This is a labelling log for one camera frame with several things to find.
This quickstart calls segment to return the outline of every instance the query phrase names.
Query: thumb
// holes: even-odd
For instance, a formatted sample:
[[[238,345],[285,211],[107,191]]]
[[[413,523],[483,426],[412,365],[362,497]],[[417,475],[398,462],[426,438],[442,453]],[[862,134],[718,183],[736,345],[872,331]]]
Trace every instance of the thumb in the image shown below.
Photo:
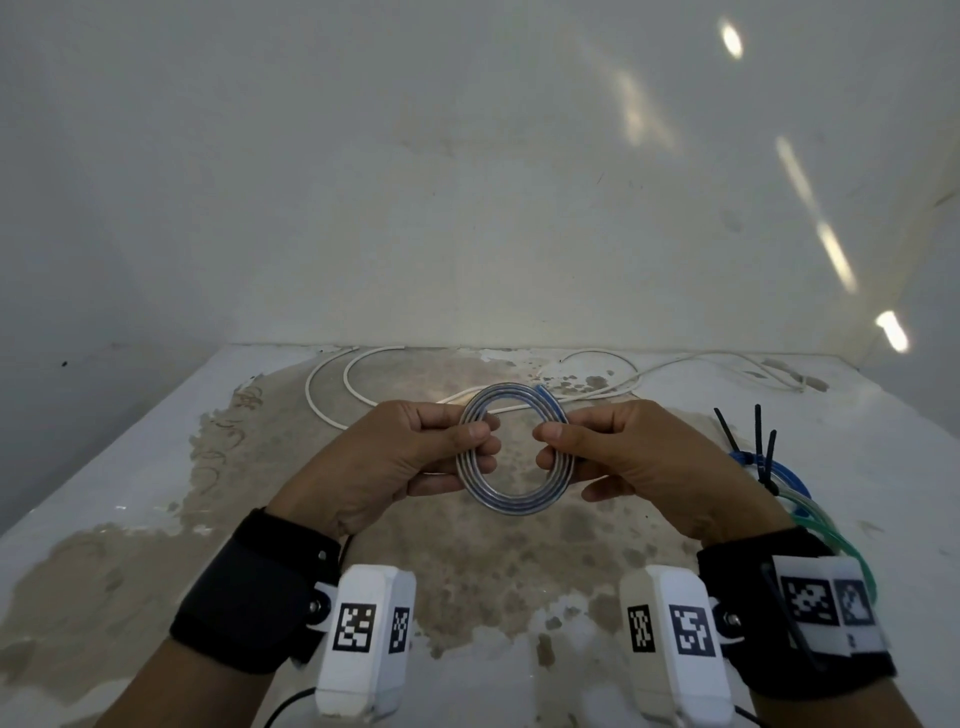
[[[454,425],[447,429],[419,432],[415,438],[416,465],[422,468],[435,460],[443,460],[483,444],[490,437],[490,426],[483,422]]]
[[[534,429],[534,439],[555,450],[611,466],[616,459],[614,437],[581,425],[563,423],[541,423]]]

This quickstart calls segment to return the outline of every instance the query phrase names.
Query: black wrist strap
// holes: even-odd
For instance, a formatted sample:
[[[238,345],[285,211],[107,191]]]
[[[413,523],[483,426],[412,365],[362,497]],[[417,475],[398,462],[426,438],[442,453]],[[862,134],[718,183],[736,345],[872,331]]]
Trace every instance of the black wrist strap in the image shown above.
[[[340,545],[262,509],[240,523],[187,594],[170,627],[181,644],[243,672],[307,662],[320,641],[314,584],[336,584]]]
[[[752,691],[781,700],[814,700],[854,692],[894,676],[886,652],[839,657],[811,653],[785,608],[774,575],[773,556],[832,556],[802,528],[703,549],[697,556],[707,593],[719,601],[717,626],[729,617],[743,640],[723,647]]]

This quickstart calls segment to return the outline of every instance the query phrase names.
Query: coiled tube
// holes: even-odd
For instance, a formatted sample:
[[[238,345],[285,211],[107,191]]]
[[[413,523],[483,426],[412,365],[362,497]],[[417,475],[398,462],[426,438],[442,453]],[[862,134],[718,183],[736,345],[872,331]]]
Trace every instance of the coiled tube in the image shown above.
[[[487,408],[496,400],[520,400],[529,404],[530,408],[545,422],[567,423],[560,404],[546,387],[542,385],[528,387],[526,384],[504,382],[492,384],[478,392],[464,410],[460,424],[482,420],[487,413]],[[564,494],[573,476],[573,461],[572,455],[558,452],[543,485],[535,491],[520,496],[500,493],[484,479],[477,467],[475,450],[457,455],[457,474],[469,493],[488,508],[507,516],[530,516],[553,505]]]

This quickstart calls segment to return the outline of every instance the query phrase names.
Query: forearm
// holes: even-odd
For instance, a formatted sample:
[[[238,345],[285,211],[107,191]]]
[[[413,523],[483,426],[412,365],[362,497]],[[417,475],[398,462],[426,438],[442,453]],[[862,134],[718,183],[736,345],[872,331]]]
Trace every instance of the forearm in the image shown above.
[[[166,640],[96,728],[247,728],[274,679]]]
[[[826,700],[793,702],[753,694],[757,716],[771,728],[922,728],[893,680]]]

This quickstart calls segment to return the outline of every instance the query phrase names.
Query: right hand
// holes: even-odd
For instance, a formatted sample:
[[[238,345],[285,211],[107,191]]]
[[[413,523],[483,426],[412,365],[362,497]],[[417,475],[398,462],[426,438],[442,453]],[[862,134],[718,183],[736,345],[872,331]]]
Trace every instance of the right hand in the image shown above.
[[[549,470],[556,450],[583,458],[572,482],[594,480],[584,500],[640,496],[704,546],[793,526],[777,500],[729,455],[654,401],[587,407],[567,418],[569,425],[534,429],[534,438],[547,445],[537,465]]]

